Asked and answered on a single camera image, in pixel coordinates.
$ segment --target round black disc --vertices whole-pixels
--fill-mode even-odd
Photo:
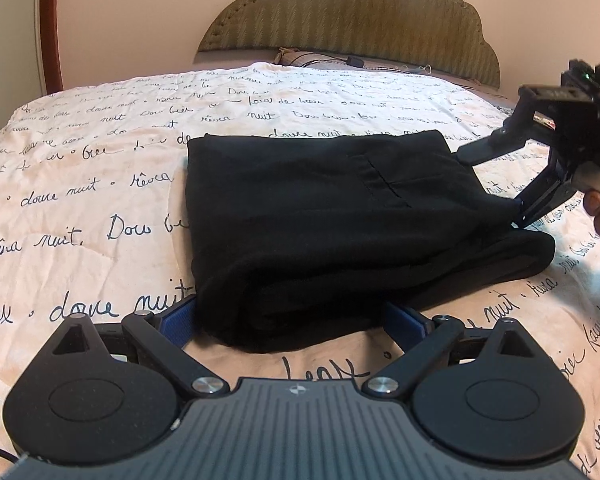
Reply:
[[[550,460],[574,445],[584,420],[580,397],[555,371],[519,358],[499,367],[449,367],[419,384],[413,413],[437,442],[469,458]]]
[[[10,392],[4,425],[20,452],[57,464],[120,460],[153,444],[178,411],[171,383],[132,363],[56,368],[23,377]]]

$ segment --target black pants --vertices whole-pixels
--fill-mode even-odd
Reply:
[[[542,271],[551,236],[511,223],[437,131],[188,143],[196,323],[248,351],[302,348]]]

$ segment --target upholstered headboard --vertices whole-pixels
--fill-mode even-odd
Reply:
[[[236,0],[198,51],[281,46],[428,64],[500,85],[480,16],[463,0]]]

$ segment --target white comforter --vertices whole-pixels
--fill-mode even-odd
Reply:
[[[268,64],[72,89],[20,108],[0,132],[0,447],[12,449],[4,398],[64,317],[79,310],[94,322],[119,321],[194,290],[187,139],[436,128],[455,149],[503,118],[428,76]],[[545,156],[529,144],[477,172],[489,192],[513,196]],[[518,318],[582,396],[587,420],[573,462],[600,479],[600,239],[580,202],[574,197],[533,227],[557,241],[546,272],[427,314],[484,327]],[[209,342],[191,342],[187,351],[232,383],[238,376],[363,380],[400,353],[381,330],[287,354],[248,355]]]

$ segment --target metal screw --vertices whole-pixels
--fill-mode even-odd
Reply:
[[[191,384],[199,394],[214,394],[224,388],[224,381],[217,377],[199,377]]]
[[[398,381],[391,377],[374,377],[366,386],[377,394],[392,394],[398,389]]]

